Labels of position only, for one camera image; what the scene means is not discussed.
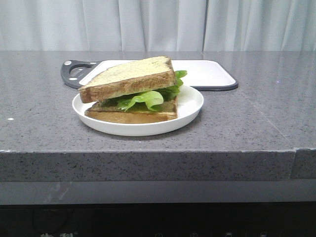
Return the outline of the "green lettuce leaf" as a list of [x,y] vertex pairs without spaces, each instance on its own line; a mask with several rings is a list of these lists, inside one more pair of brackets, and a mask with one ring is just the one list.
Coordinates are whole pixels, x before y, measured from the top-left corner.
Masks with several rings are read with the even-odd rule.
[[158,111],[164,102],[171,101],[178,96],[180,87],[183,85],[182,78],[186,75],[185,70],[176,71],[176,84],[173,86],[119,97],[116,99],[117,107],[124,112],[136,108],[143,109],[143,107],[145,110]]

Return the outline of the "bread slice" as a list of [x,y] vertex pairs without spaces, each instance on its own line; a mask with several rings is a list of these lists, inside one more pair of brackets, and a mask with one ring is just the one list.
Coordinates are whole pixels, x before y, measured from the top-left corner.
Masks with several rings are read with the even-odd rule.
[[157,56],[110,67],[79,88],[83,103],[174,86],[171,59]]
[[126,112],[113,99],[98,101],[88,108],[84,115],[96,120],[113,123],[154,123],[178,118],[178,98],[158,105],[158,111],[150,111],[144,102],[136,103]]

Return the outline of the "white round plate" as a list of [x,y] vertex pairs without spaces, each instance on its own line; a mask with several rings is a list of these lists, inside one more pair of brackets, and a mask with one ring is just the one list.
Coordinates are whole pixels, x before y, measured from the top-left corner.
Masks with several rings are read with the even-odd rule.
[[119,136],[151,136],[177,130],[192,122],[198,115],[204,103],[203,95],[196,89],[183,85],[178,95],[178,118],[168,121],[141,124],[112,123],[96,120],[84,115],[93,103],[83,103],[77,94],[72,101],[74,111],[87,126],[107,134]]

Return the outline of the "white grey cutting board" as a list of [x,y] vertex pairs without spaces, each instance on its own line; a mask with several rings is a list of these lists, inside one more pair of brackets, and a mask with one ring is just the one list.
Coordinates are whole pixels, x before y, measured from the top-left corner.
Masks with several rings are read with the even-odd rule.
[[[66,85],[78,89],[106,69],[129,62],[131,60],[68,60],[63,63],[60,74]],[[238,81],[214,61],[172,60],[172,66],[175,71],[186,70],[187,75],[182,78],[184,85],[199,91],[227,91],[238,87]]]

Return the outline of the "white pleated curtain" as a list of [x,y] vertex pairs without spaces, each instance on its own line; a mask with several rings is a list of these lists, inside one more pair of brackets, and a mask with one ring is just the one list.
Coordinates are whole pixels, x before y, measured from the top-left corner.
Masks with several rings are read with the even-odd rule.
[[1,50],[314,51],[313,0],[3,0]]

